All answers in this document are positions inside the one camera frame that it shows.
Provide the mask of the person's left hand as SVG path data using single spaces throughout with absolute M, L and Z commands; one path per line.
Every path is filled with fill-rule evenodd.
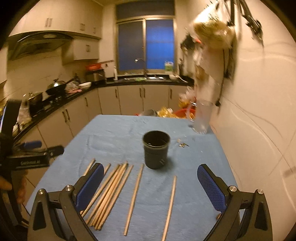
M 26 186 L 27 186 L 27 180 L 26 176 L 28 174 L 27 170 L 21 171 L 21 180 L 19 183 L 18 191 L 16 192 L 16 200 L 18 204 L 22 204 L 25 201 L 25 195 L 26 195 Z M 6 191 L 11 191 L 13 189 L 12 184 L 7 181 L 3 176 L 0 177 L 0 183 L 1 183 L 1 189 Z

